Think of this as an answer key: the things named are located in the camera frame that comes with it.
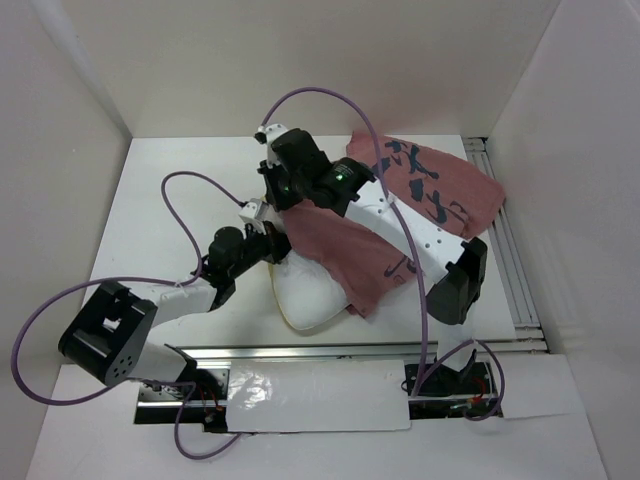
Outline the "white pillow with yellow edge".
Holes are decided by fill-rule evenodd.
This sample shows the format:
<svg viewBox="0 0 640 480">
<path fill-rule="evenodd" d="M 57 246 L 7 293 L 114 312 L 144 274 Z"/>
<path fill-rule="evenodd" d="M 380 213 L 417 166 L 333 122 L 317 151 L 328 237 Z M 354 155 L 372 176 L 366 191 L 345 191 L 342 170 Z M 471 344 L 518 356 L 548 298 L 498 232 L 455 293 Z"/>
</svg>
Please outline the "white pillow with yellow edge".
<svg viewBox="0 0 640 480">
<path fill-rule="evenodd" d="M 318 262 L 291 251 L 269 266 L 276 304 L 296 331 L 309 331 L 330 321 L 349 305 L 346 293 Z"/>
</svg>

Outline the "red and pink patterned pillowcase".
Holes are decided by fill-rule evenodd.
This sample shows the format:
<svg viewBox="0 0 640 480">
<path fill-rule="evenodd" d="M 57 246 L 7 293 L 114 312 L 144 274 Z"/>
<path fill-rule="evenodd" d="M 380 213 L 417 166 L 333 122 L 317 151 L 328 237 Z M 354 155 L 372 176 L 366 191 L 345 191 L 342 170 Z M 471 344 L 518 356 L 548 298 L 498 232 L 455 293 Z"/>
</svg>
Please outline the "red and pink patterned pillowcase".
<svg viewBox="0 0 640 480">
<path fill-rule="evenodd" d="M 470 240 L 495 220 L 504 188 L 469 162 L 427 146 L 383 136 L 381 152 L 355 133 L 348 157 L 382 170 L 391 192 L 431 223 Z M 343 309 L 370 316 L 389 291 L 414 280 L 412 261 L 368 229 L 304 201 L 282 214 L 294 253 L 325 268 L 345 297 L 313 314 L 321 321 Z"/>
</svg>

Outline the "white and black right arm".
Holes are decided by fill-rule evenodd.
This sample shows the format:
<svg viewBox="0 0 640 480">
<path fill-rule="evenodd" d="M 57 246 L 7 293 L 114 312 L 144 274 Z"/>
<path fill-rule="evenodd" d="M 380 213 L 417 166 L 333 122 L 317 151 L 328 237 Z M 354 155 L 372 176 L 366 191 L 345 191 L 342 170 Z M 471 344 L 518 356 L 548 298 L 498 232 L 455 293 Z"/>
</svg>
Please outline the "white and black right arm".
<svg viewBox="0 0 640 480">
<path fill-rule="evenodd" d="M 411 393 L 417 395 L 435 372 L 441 388 L 460 391 L 476 360 L 467 317 L 485 279 L 486 244 L 437 227 L 393 195 L 379 170 L 349 157 L 329 160 L 305 130 L 273 124 L 259 127 L 254 137 L 267 150 L 258 172 L 274 210 L 309 201 L 368 229 L 413 261 L 422 316 L 438 321 L 442 333 L 433 365 L 420 365 Z"/>
</svg>

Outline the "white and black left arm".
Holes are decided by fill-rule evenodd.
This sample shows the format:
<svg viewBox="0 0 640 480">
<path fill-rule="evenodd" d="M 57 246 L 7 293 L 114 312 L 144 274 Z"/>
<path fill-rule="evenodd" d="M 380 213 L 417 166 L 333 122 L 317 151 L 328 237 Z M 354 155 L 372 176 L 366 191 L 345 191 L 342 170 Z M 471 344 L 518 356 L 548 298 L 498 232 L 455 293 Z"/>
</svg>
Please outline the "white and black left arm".
<svg viewBox="0 0 640 480">
<path fill-rule="evenodd" d="M 59 352 L 107 387 L 126 380 L 161 384 L 176 399 L 189 397 L 211 376 L 183 350 L 148 340 L 152 328 L 222 307 L 236 279 L 260 262 L 278 264 L 290 252 L 287 236 L 267 222 L 262 232 L 247 224 L 219 229 L 201 258 L 195 280 L 183 286 L 128 287 L 99 284 L 62 334 Z"/>
</svg>

